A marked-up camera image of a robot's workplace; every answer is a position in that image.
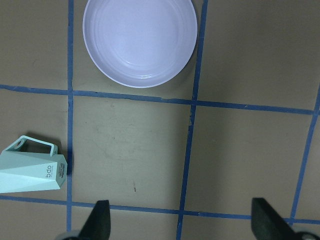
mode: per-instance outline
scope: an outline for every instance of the mug handle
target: mug handle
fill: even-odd
[[[53,143],[50,143],[50,142],[41,141],[41,140],[35,139],[33,137],[25,136],[25,135],[22,135],[21,137],[19,137],[10,146],[5,148],[4,151],[18,152],[27,140],[31,140],[31,141],[34,141],[34,142],[37,142],[40,144],[49,145],[51,147],[50,157],[52,157],[53,155],[56,155],[58,153],[57,145],[54,145]]]

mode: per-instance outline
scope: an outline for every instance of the label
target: label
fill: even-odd
[[[63,178],[64,175],[65,175],[65,165],[61,162],[60,165],[59,165],[59,177],[60,178]]]
[[[54,166],[53,165],[49,165],[46,167],[46,178],[52,178],[52,173],[54,171]]]

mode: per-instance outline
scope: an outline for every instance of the floor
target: floor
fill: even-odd
[[[0,149],[51,141],[72,170],[1,194],[3,239],[53,240],[110,200],[112,240],[253,240],[252,197],[320,235],[320,1],[193,4],[186,67],[135,89],[90,59],[85,0],[0,2]]]

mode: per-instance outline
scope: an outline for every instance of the blue tape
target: blue tape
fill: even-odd
[[[193,91],[192,91],[192,103],[193,104],[191,105],[191,110],[190,110],[190,123],[191,124],[188,128],[188,136],[187,136],[186,148],[185,148],[185,159],[184,159],[184,167],[183,167],[179,215],[178,215],[178,221],[177,221],[177,227],[176,227],[176,237],[175,237],[176,240],[181,239],[183,220],[184,220],[184,211],[185,211],[185,204],[186,204],[186,194],[187,194],[187,185],[188,185],[188,176],[189,176],[191,148],[192,148],[194,124],[195,124],[196,109],[197,109],[197,106],[194,103],[197,103],[197,100],[198,100],[202,54],[203,54],[205,31],[206,31],[207,9],[208,9],[208,0],[204,0],[203,4],[202,4],[202,10],[201,10],[199,39],[198,39],[198,48],[197,48]]]
[[[95,97],[95,98],[110,98],[110,99],[128,99],[134,101],[144,101],[144,102],[155,102],[155,103],[169,103],[169,104],[185,104],[190,105],[191,100],[185,99],[165,99],[158,96],[142,96],[142,95],[131,95],[131,94],[122,94],[122,93],[110,93],[110,92],[96,92],[96,91],[81,91],[74,90],[74,96],[86,96],[86,97]]]
[[[145,213],[160,213],[160,214],[178,214],[178,210],[174,209],[162,209],[162,208],[151,208],[151,207],[138,207],[138,206],[120,206],[110,205],[112,210],[123,210],[133,212],[145,212]]]
[[[67,82],[68,82],[68,120],[67,120],[67,190],[66,190],[66,230],[72,229],[72,168],[73,168],[73,45],[74,45],[74,1],[68,0],[68,39],[67,39]]]
[[[69,82],[70,83],[68,84],[68,87],[69,89],[72,89],[72,81],[70,80]],[[3,85],[3,84],[0,84],[0,89],[6,89],[6,90],[20,92],[20,93],[32,93],[32,94],[51,94],[51,95],[68,95],[69,94],[68,90],[10,86],[10,85]],[[133,101],[197,105],[197,106],[213,107],[213,108],[268,111],[268,112],[303,114],[303,115],[312,115],[314,113],[313,110],[301,109],[301,108],[266,106],[266,105],[250,105],[250,104],[215,102],[215,101],[187,100],[187,99],[178,99],[178,98],[165,99],[157,96],[143,96],[143,95],[131,95],[131,94],[96,92],[96,91],[74,90],[73,95],[83,96],[83,97],[94,97],[94,98],[128,99]]]
[[[93,208],[95,206],[95,203],[73,201],[72,206],[83,207],[83,208]]]
[[[51,199],[41,199],[32,197],[21,197],[21,196],[7,196],[0,195],[0,200],[10,200],[16,202],[27,202],[27,203],[37,203],[37,204],[54,204],[54,205],[66,205],[66,201],[61,200],[51,200]]]
[[[202,54],[204,49],[205,31],[206,31],[207,8],[208,8],[208,0],[204,0],[202,5],[202,10],[201,10],[201,20],[200,20],[200,29],[199,29],[198,48],[196,53],[192,100],[198,99]]]
[[[214,102],[214,101],[199,101],[198,100],[196,105],[197,106],[204,106],[204,107],[214,107],[214,108],[268,111],[268,112],[304,114],[304,115],[312,115],[314,113],[313,110],[309,110],[309,109],[280,107],[280,106],[250,105],[250,104],[227,103],[227,102]]]
[[[4,85],[4,84],[0,84],[0,89],[6,89],[14,92],[30,93],[30,94],[68,95],[67,90],[34,88],[34,87],[25,87],[25,86],[10,86],[10,85]]]
[[[292,226],[294,223],[294,219],[291,219],[291,218],[285,217],[283,220],[285,220],[289,226]]]
[[[250,215],[213,213],[213,212],[184,211],[183,214],[189,215],[189,216],[220,218],[220,219],[245,219],[245,220],[251,219]]]
[[[320,107],[320,86],[318,88],[318,93],[317,93],[317,97],[316,97],[316,101],[315,101],[315,105],[314,105],[314,111],[313,111],[309,131],[308,131],[308,135],[306,138],[305,147],[304,147],[302,163],[301,163],[301,167],[300,167],[299,177],[298,177],[298,181],[296,184],[293,204],[292,204],[292,208],[291,208],[291,214],[290,214],[291,219],[294,219],[296,217],[301,188],[302,188],[302,184],[303,184],[303,180],[304,180],[304,176],[305,176],[305,172],[306,172],[306,167],[307,167],[307,162],[308,162],[308,156],[309,156],[309,152],[310,152],[311,141],[312,141],[312,137],[314,135],[317,119],[319,116],[319,107]]]
[[[320,220],[293,219],[293,223],[295,223],[295,224],[315,224],[315,225],[320,225]]]

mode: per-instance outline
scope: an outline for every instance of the bowl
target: bowl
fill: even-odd
[[[158,86],[176,76],[198,33],[191,0],[89,0],[82,29],[100,71],[133,88]]]

